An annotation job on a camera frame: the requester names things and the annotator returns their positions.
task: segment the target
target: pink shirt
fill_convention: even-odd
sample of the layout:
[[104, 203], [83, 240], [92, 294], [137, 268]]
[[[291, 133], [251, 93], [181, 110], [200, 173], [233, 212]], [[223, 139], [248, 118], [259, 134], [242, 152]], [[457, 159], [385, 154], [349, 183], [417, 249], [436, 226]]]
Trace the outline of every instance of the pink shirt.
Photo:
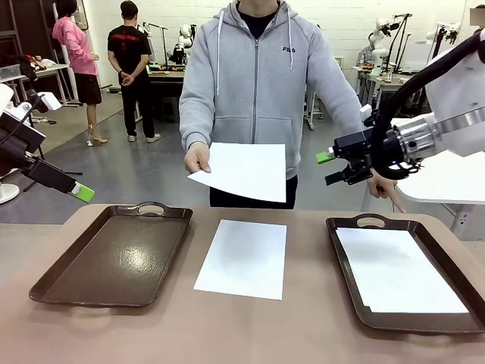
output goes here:
[[98, 75], [86, 34], [69, 17], [55, 23], [52, 37], [66, 46], [70, 66], [75, 73]]

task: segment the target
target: hoodie zipper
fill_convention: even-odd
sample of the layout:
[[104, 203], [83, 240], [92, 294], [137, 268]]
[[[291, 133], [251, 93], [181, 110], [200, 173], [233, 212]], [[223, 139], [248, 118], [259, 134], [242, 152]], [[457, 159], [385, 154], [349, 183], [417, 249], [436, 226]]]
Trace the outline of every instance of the hoodie zipper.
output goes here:
[[259, 39], [255, 39], [255, 99], [252, 104], [251, 144], [254, 144], [256, 141], [256, 105], [258, 103], [258, 55], [259, 55]]

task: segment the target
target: workbench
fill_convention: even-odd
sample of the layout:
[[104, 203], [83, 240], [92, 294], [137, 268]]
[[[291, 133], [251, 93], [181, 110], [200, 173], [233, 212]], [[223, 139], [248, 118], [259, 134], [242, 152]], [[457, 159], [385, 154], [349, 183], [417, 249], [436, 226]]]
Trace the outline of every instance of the workbench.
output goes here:
[[[34, 227], [25, 231], [15, 225], [18, 234], [0, 234], [0, 246], [15, 243], [20, 231], [37, 246], [0, 287], [0, 362], [483, 362], [483, 335], [392, 334], [358, 322], [325, 226], [327, 218], [358, 214], [352, 212], [197, 208], [160, 297], [150, 307], [86, 309], [31, 301], [29, 289], [106, 207], [82, 208], [52, 235], [44, 236], [40, 249], [36, 230], [30, 230]], [[483, 269], [441, 222], [423, 215], [387, 217], [423, 223], [485, 296]], [[193, 290], [221, 219], [287, 225], [283, 301]], [[3, 253], [0, 259], [17, 257]]]
[[[67, 100], [66, 100], [66, 95], [64, 93], [64, 88], [62, 87], [62, 82], [61, 82], [61, 77], [59, 75], [59, 72], [61, 72], [61, 70], [64, 70], [66, 68], [69, 68], [67, 64], [57, 64], [54, 67], [47, 68], [44, 71], [36, 72], [37, 78], [55, 76], [56, 80], [58, 81], [59, 92], [61, 93], [61, 103], [63, 106], [67, 105]], [[15, 82], [18, 81], [23, 100], [25, 101], [27, 100], [27, 94], [25, 92], [25, 87], [23, 86], [23, 83], [27, 82], [28, 80], [29, 79], [24, 75], [20, 75], [16, 77], [9, 77], [9, 78], [2, 79], [0, 80], [0, 83], [6, 83], [13, 89], [15, 102], [18, 104], [20, 103], [20, 97], [17, 92], [17, 87], [15, 87]]]
[[363, 85], [360, 86], [359, 100], [362, 106], [365, 106], [367, 104], [372, 105], [372, 101], [375, 99], [375, 109], [379, 109], [383, 93], [395, 93], [404, 84], [401, 80], [408, 81], [411, 78], [412, 76], [395, 74], [392, 82], [386, 82], [381, 77], [365, 74]]
[[183, 80], [185, 72], [151, 72], [149, 71], [150, 87], [152, 95], [156, 96], [154, 100], [155, 113], [161, 115], [164, 119], [164, 108], [162, 105], [163, 98], [173, 98], [171, 100], [171, 108], [174, 111], [173, 119], [178, 122], [178, 103], [180, 95], [182, 95]]

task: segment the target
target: paper on tray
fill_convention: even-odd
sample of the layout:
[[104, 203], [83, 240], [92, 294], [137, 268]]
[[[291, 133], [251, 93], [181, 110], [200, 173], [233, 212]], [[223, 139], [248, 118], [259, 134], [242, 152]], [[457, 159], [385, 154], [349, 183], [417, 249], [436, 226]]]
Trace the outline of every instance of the paper on tray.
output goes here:
[[409, 232], [339, 228], [337, 235], [372, 312], [468, 312]]

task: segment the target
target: brown tray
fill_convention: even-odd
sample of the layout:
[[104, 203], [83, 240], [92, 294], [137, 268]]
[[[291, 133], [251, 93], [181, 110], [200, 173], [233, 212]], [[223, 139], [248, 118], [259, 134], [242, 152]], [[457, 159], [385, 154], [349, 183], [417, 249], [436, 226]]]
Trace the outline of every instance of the brown tray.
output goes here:
[[192, 210], [158, 202], [108, 207], [33, 286], [30, 298], [88, 307], [148, 306], [158, 297], [191, 217]]
[[[358, 225], [363, 218], [375, 218], [384, 222], [383, 227]], [[485, 332], [485, 302], [462, 271], [431, 236], [423, 224], [409, 220], [389, 220], [380, 215], [364, 214], [355, 218], [329, 218], [328, 230], [342, 267], [343, 277], [349, 288], [358, 319], [366, 326], [415, 334], [481, 334]], [[470, 313], [465, 314], [408, 314], [375, 313], [364, 306], [349, 259], [336, 234], [337, 228], [364, 228], [408, 231], [437, 271], [458, 294]]]

